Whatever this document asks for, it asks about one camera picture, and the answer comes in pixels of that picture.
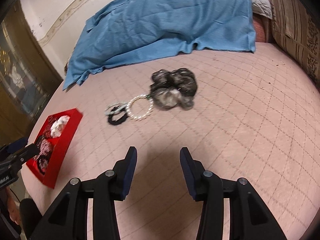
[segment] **red box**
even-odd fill
[[[47,139],[55,147],[51,154],[45,174],[43,175],[39,172],[37,163],[34,159],[30,159],[26,162],[29,169],[42,182],[42,184],[50,188],[54,188],[56,184],[57,177],[58,177],[64,156],[66,155],[70,142],[83,116],[76,108],[70,109],[58,114],[53,114],[51,116],[59,118],[63,115],[70,116],[70,119],[67,122],[64,130],[62,131],[61,136],[58,138]],[[47,117],[47,119],[45,120],[36,138],[38,138],[40,135],[44,133],[44,130],[48,125],[49,117]]]

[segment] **wall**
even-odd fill
[[[33,35],[58,73],[64,66],[85,21],[113,0],[21,0]]]

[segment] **white scrunchie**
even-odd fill
[[[53,123],[53,125],[50,128],[52,138],[57,138],[61,136],[61,133],[64,127],[66,126],[67,122],[69,121],[69,119],[70,119],[70,116],[64,115]]]

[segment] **metal screw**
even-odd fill
[[[204,171],[203,175],[209,178],[213,175],[213,173],[211,171]]]
[[[247,179],[245,179],[245,178],[240,178],[240,179],[239,179],[239,182],[240,182],[242,185],[245,185],[245,184],[248,183]]]
[[[113,170],[107,170],[106,173],[105,173],[105,175],[107,177],[112,177],[114,174],[115,174],[115,172]]]
[[[70,180],[71,185],[76,185],[76,184],[78,184],[78,182],[79,182],[79,179],[77,179],[77,178],[73,178],[72,180]]]

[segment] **blue blanket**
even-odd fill
[[[114,0],[86,25],[63,89],[106,68],[191,53],[255,51],[251,0]]]

